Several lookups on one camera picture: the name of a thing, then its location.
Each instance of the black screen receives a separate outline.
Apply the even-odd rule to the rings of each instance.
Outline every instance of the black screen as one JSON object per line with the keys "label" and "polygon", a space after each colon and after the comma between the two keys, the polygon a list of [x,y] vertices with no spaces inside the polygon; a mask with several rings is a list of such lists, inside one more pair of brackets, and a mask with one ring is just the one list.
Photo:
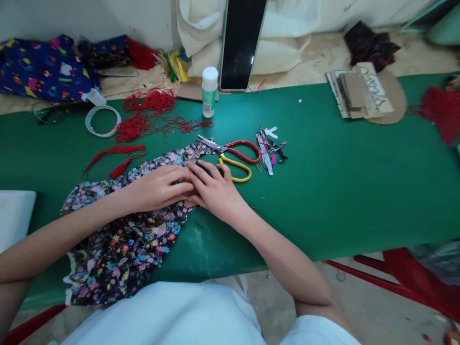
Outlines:
{"label": "black screen", "polygon": [[267,0],[228,0],[220,88],[248,87]]}

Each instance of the green label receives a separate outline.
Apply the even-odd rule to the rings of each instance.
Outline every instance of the green label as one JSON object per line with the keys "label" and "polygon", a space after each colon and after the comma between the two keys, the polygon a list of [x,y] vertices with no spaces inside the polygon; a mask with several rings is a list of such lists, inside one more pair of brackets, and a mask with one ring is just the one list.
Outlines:
{"label": "green label", "polygon": [[213,113],[216,105],[217,89],[212,92],[203,89],[203,113]]}

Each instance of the concrete floor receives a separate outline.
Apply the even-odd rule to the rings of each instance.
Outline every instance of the concrete floor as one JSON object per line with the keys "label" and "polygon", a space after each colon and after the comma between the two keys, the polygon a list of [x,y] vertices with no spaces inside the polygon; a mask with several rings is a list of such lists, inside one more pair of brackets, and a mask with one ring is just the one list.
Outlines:
{"label": "concrete floor", "polygon": [[[381,257],[380,253],[372,254],[372,256]],[[336,261],[391,280],[390,276],[378,275],[375,271],[356,264],[352,258],[341,258]],[[316,265],[324,272],[333,286],[365,344],[427,344],[422,338],[423,334],[427,334],[432,339],[432,345],[442,344],[445,324],[434,310],[361,279],[346,275],[328,265],[322,263]],[[270,271],[247,274],[246,280],[249,298],[267,344],[279,344],[296,320],[291,296],[281,287]],[[52,340],[60,343],[95,309],[93,307],[69,307],[22,344],[43,345]],[[37,312],[19,313],[13,326],[28,320]]]}

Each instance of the person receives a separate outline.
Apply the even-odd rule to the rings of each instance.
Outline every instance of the person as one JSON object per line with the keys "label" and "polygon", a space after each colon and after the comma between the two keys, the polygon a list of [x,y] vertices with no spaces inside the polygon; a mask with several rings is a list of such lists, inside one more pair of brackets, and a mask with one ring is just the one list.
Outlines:
{"label": "person", "polygon": [[[230,169],[157,168],[120,191],[59,218],[0,254],[0,340],[33,277],[110,221],[188,199],[249,240],[293,297],[297,321],[282,344],[358,345],[358,334],[325,276],[291,241],[261,219],[235,188]],[[207,283],[156,282],[133,298],[98,310],[63,344],[264,344],[241,289]]]}

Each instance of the green table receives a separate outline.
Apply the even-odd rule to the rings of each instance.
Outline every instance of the green table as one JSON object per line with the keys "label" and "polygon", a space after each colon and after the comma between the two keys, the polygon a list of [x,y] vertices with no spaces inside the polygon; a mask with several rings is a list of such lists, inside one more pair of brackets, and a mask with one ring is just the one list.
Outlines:
{"label": "green table", "polygon": [[[402,77],[409,104],[419,104],[429,86],[445,75]],[[123,101],[111,101],[124,117]],[[201,118],[200,103],[180,101],[175,115]],[[378,126],[340,118],[328,84],[221,95],[212,118],[215,126],[191,135],[178,131],[138,139],[149,159],[195,141],[197,133],[219,143],[255,141],[255,133],[277,126],[289,160],[275,175],[253,167],[250,181],[237,188],[256,212],[301,248],[312,260],[369,253],[460,235],[460,167],[436,129],[416,115]],[[99,122],[105,129],[113,119]],[[58,217],[64,199],[82,181],[92,157],[114,145],[113,138],[90,134],[83,118],[39,126],[30,113],[0,116],[0,188],[34,190],[37,201],[30,231]],[[99,181],[125,160],[105,157],[89,179]],[[216,155],[205,160],[217,162]],[[132,162],[129,168],[139,165]],[[233,168],[236,176],[245,172]],[[199,209],[189,218],[174,248],[155,269],[154,280],[202,281],[263,270],[266,265],[242,236]],[[23,309],[64,302],[69,286],[62,278],[69,260],[62,258],[32,285]]]}

